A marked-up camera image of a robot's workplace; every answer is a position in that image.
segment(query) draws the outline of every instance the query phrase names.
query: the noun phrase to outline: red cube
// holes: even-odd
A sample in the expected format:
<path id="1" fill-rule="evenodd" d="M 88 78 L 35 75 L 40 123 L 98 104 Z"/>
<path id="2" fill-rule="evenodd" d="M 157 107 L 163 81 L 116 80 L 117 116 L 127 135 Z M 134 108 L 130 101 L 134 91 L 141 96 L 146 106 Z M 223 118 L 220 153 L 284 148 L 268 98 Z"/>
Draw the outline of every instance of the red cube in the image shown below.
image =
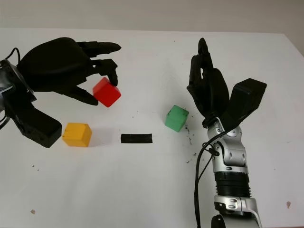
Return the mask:
<path id="1" fill-rule="evenodd" d="M 110 107 L 121 96 L 121 93 L 110 83 L 109 79 L 104 77 L 94 86 L 93 96 L 106 107 Z"/>

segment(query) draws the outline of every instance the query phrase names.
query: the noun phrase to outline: wire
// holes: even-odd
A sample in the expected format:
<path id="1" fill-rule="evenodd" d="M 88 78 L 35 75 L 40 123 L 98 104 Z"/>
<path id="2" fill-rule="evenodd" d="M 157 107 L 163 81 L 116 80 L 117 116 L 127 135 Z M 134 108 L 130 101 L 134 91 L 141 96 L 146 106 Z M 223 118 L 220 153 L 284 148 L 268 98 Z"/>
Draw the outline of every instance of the wire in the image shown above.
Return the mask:
<path id="1" fill-rule="evenodd" d="M 212 158 L 213 158 L 213 155 L 211 155 L 209 161 L 208 161 L 207 164 L 205 165 L 205 168 L 204 168 L 203 171 L 201 172 L 201 174 L 200 174 L 200 176 L 199 176 L 199 180 L 200 180 L 200 178 L 202 177 L 202 175 L 203 175 L 204 171 L 206 170 L 206 168 L 208 167 L 208 165 L 209 165 L 210 161 L 212 160 Z"/>
<path id="2" fill-rule="evenodd" d="M 195 187 L 194 187 L 194 210 L 195 210 L 195 218 L 196 218 L 196 223 L 198 228 L 201 228 L 200 226 L 200 203 L 199 203 L 199 181 L 200 178 L 202 176 L 202 174 L 204 173 L 204 171 L 206 170 L 207 166 L 209 165 L 211 159 L 213 156 L 210 157 L 207 165 L 205 166 L 204 170 L 202 171 L 202 173 L 199 176 L 199 171 L 200 171 L 200 159 L 201 156 L 203 155 L 204 151 L 206 150 L 206 148 L 211 145 L 211 143 L 213 141 L 215 141 L 216 139 L 218 139 L 219 137 L 227 134 L 228 132 L 230 132 L 231 130 L 227 130 L 224 131 L 216 136 L 214 136 L 213 138 L 211 138 L 208 142 L 203 144 L 203 147 L 201 148 L 199 155 L 198 155 L 198 159 L 196 161 L 196 170 L 195 170 Z"/>
<path id="3" fill-rule="evenodd" d="M 19 63 L 20 62 L 20 52 L 19 52 L 19 49 L 16 48 L 16 47 L 13 48 L 13 50 L 11 51 L 11 53 L 5 59 L 10 58 L 14 54 L 15 51 L 17 51 L 17 54 L 18 54 L 18 63 Z"/>
<path id="4" fill-rule="evenodd" d="M 0 124 L 0 130 L 10 121 L 10 118 L 9 117 L 7 117 L 7 116 L 5 116 L 2 120 L 1 120 L 1 122 L 3 121 L 3 123 L 2 124 Z"/>
<path id="5" fill-rule="evenodd" d="M 5 119 L 6 115 L 4 113 L 4 117 L 0 120 L 0 123 Z"/>

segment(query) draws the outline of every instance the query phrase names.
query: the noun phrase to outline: white table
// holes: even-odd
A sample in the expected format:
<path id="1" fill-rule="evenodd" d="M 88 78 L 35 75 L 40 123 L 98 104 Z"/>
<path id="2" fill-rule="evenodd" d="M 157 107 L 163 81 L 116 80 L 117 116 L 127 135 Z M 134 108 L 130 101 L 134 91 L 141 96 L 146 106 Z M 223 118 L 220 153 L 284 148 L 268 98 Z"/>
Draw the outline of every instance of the white table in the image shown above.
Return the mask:
<path id="1" fill-rule="evenodd" d="M 201 37 L 230 91 L 249 77 L 267 83 L 259 109 L 241 124 L 250 187 L 263 226 L 304 224 L 304 58 L 284 35 L 0 29 L 0 58 L 13 47 L 23 56 L 62 36 L 122 46 L 102 56 L 119 66 L 122 97 L 106 108 L 35 93 L 35 107 L 63 128 L 68 122 L 88 123 L 91 144 L 72 148 L 59 139 L 46 149 L 23 137 L 12 121 L 5 126 L 0 131 L 0 227 L 196 227 L 193 155 L 207 141 L 207 131 L 186 86 Z M 91 91 L 99 80 L 91 76 L 81 87 Z M 174 104 L 190 112 L 190 133 L 164 126 Z M 153 144 L 121 144 L 121 133 L 152 133 Z M 216 214 L 214 194 L 209 166 L 200 183 L 202 227 L 210 227 Z"/>

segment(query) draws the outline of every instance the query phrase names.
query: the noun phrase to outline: cube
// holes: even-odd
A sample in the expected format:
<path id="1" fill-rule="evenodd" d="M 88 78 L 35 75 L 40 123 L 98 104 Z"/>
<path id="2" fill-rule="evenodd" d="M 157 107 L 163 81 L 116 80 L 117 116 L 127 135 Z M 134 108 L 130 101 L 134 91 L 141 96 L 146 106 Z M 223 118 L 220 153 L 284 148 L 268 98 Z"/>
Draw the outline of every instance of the cube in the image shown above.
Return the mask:
<path id="1" fill-rule="evenodd" d="M 177 105 L 169 111 L 166 117 L 165 125 L 176 132 L 180 132 L 183 125 L 186 123 L 189 112 Z"/>
<path id="2" fill-rule="evenodd" d="M 62 136 L 69 146 L 88 147 L 92 130 L 86 123 L 68 123 Z"/>
<path id="3" fill-rule="evenodd" d="M 121 96 L 121 93 L 110 83 L 109 79 L 104 77 L 94 86 L 93 96 L 106 107 L 110 107 Z"/>

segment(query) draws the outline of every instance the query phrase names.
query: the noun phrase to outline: robotic arm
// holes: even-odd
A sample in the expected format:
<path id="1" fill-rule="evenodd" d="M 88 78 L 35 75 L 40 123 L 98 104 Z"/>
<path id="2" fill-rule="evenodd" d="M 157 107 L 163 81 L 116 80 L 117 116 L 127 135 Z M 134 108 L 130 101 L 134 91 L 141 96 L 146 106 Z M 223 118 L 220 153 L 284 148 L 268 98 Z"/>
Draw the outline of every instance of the robotic arm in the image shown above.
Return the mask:
<path id="1" fill-rule="evenodd" d="M 195 177 L 195 214 L 200 228 L 199 180 L 212 160 L 217 183 L 214 197 L 219 212 L 212 218 L 212 228 L 262 228 L 257 202 L 251 198 L 246 161 L 246 150 L 241 142 L 239 124 L 256 110 L 266 84 L 247 79 L 236 84 L 229 99 L 228 88 L 218 69 L 212 64 L 206 41 L 199 41 L 199 54 L 191 60 L 190 81 L 187 87 L 199 112 L 205 117 L 209 141 L 198 155 Z M 200 159 L 206 148 L 211 158 L 201 174 Z"/>
<path id="2" fill-rule="evenodd" d="M 56 92 L 87 103 L 98 101 L 77 85 L 93 74 L 108 76 L 117 86 L 116 63 L 111 59 L 91 60 L 100 54 L 120 50 L 115 43 L 75 42 L 58 38 L 30 50 L 21 60 L 17 48 L 0 61 L 0 129 L 12 119 L 20 132 L 29 139 L 49 148 L 61 136 L 61 124 L 34 107 L 34 91 Z M 17 50 L 18 64 L 8 58 Z"/>

